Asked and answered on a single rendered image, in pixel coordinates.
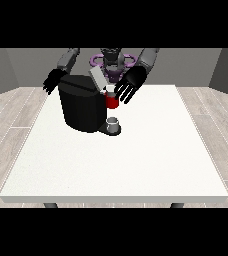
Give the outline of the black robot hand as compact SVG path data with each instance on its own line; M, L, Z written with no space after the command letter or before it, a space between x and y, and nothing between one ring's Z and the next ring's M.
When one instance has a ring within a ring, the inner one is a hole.
M115 98L127 104L146 81L146 69L142 66L131 67L115 85Z
M60 83L60 80L65 76L67 72L61 69L53 69L49 74L46 80L43 82L43 89L48 95L52 93L55 87Z

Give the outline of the small grey coffee pod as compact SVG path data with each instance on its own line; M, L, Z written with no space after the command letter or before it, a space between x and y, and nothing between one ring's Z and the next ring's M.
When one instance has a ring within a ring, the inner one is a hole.
M108 97L115 97L116 93L114 92L115 86L114 85L107 85L106 86L106 95Z

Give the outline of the red pod holder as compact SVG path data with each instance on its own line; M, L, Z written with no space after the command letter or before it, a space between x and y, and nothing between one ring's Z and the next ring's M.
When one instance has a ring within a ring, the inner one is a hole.
M116 99L115 97L110 97L108 95L105 95L105 100L106 100L106 107L108 109L115 109L119 106L119 100Z

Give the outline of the black coffee machine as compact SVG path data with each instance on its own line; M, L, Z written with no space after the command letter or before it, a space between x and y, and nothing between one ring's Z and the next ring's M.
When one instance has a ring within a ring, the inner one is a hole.
M121 126L115 132L107 129L106 98L97 90L90 76L64 75L58 91L68 126L80 132L102 132L109 136L121 133Z

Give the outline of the pale grey machine lid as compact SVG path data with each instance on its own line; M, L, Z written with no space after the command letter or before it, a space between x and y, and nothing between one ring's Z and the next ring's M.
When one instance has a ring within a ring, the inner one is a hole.
M105 76L99 66L91 68L89 70L89 75L92 78L98 91L102 91L108 85L108 82L105 79Z

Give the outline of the small grey cup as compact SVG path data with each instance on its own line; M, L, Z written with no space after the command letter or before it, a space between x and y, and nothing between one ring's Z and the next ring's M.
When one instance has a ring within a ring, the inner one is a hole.
M106 124L107 124L107 131L110 133L115 133L119 129L119 121L116 117L109 117L106 120Z

